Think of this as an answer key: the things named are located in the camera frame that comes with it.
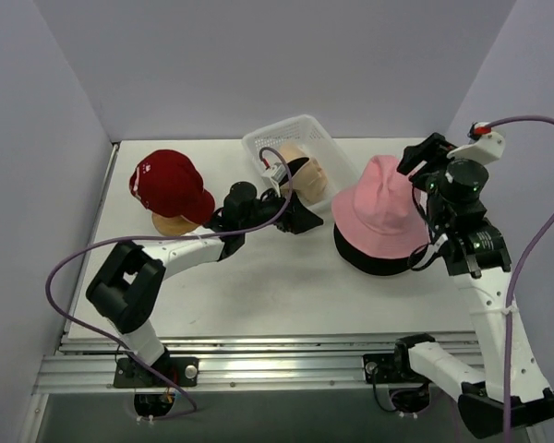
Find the red baseball cap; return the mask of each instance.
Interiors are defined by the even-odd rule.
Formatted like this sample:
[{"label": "red baseball cap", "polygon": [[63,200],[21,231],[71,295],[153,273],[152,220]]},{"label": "red baseball cap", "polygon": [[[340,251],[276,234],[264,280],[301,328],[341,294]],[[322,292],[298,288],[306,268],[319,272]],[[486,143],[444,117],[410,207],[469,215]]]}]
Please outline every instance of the red baseball cap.
[{"label": "red baseball cap", "polygon": [[215,210],[203,178],[191,160],[175,150],[156,150],[139,162],[129,192],[144,208],[167,218],[182,216],[203,224]]}]

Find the wall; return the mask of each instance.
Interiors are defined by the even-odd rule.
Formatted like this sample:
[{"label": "wall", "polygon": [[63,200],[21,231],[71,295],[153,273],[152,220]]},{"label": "wall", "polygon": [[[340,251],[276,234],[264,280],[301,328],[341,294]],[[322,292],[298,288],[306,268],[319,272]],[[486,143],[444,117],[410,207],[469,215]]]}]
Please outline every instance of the wall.
[{"label": "wall", "polygon": [[[554,117],[554,0],[518,0],[449,130],[464,142],[473,121],[514,114]],[[554,210],[554,127],[513,124],[483,191],[513,258]],[[554,389],[554,226],[527,260],[517,290],[530,342]],[[554,422],[546,426],[554,442]]]},{"label": "wall", "polygon": [[35,0],[113,140],[445,129],[514,0]]},{"label": "wall", "polygon": [[[53,264],[85,243],[111,145],[31,0],[0,0],[0,442],[15,441],[62,320]],[[67,305],[78,266],[55,286]]]}]

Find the black mounting plate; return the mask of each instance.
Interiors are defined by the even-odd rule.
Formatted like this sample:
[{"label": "black mounting plate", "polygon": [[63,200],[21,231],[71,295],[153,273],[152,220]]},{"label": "black mounting plate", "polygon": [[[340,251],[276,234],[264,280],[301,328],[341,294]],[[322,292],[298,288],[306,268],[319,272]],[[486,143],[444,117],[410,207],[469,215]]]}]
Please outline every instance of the black mounting plate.
[{"label": "black mounting plate", "polygon": [[391,383],[425,383],[428,380],[425,377],[415,375],[414,378],[406,379],[402,377],[400,371],[396,369],[394,364],[393,353],[366,353],[363,356],[363,371],[366,376],[366,382],[369,385],[374,383],[374,375],[368,373],[366,370],[367,364],[375,363],[378,371],[375,374],[375,383],[379,384],[391,384]]},{"label": "black mounting plate", "polygon": [[[176,372],[177,385],[183,388],[193,388],[197,386],[197,375],[188,378],[185,375],[187,366],[194,366],[199,371],[199,359],[195,357],[170,357],[172,367]],[[117,360],[117,368],[114,371],[113,387],[120,389],[127,388],[165,388],[164,383],[155,377],[149,371],[138,365],[128,357]]]}]

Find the pink bucket hat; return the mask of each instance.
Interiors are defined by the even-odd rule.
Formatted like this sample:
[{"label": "pink bucket hat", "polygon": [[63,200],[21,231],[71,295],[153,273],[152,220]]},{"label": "pink bucket hat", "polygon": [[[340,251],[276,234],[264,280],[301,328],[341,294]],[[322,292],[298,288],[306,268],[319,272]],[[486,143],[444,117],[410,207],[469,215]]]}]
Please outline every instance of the pink bucket hat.
[{"label": "pink bucket hat", "polygon": [[332,200],[336,228],[350,246],[369,257],[408,258],[428,243],[427,226],[413,205],[412,185],[396,172],[398,162],[391,155],[373,157],[359,183]]}]

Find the hat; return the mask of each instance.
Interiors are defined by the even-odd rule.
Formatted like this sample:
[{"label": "hat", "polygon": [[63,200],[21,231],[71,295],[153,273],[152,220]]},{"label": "hat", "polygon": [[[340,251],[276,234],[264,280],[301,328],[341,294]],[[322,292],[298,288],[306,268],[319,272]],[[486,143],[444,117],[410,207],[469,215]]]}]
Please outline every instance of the hat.
[{"label": "hat", "polygon": [[147,210],[166,218],[182,216],[189,222],[209,221],[213,196],[191,160],[175,150],[156,150],[139,162],[129,179],[129,191]]},{"label": "hat", "polygon": [[[417,248],[428,243],[427,226],[413,204],[413,187],[396,172],[397,166],[398,159],[391,155],[373,157],[359,183],[332,200],[332,216],[342,237],[337,249],[345,259],[350,250],[356,250],[362,254],[354,251],[355,258],[404,259],[400,261],[406,263]],[[340,247],[341,240],[351,249]]]},{"label": "hat", "polygon": [[[328,179],[324,170],[314,157],[308,157],[297,145],[288,141],[279,148],[287,165],[292,171],[292,188],[309,204],[318,203],[322,200]],[[289,185],[281,185],[281,190],[287,192]]]}]

